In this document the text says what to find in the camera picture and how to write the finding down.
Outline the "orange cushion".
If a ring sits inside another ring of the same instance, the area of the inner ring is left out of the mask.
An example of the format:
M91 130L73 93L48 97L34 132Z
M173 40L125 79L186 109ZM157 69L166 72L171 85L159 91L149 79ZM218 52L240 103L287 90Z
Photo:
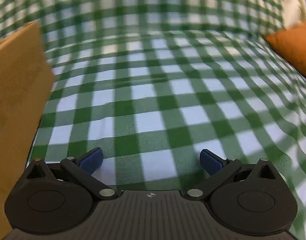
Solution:
M278 55L306 78L306 22L265 35L264 39Z

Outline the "brown cardboard box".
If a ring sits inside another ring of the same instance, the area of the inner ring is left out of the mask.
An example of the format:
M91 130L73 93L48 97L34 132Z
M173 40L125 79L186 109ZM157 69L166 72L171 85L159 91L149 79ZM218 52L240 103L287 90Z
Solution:
M37 22L0 39L0 239L11 230L6 198L25 168L54 81Z

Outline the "green white checkered cloth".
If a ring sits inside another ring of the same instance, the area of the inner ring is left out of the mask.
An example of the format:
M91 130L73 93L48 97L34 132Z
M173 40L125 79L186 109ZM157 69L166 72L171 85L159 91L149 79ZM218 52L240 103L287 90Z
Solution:
M282 0L0 0L0 39L38 21L55 83L28 161L103 150L117 190L187 190L199 154L268 158L306 239L306 79L265 42Z

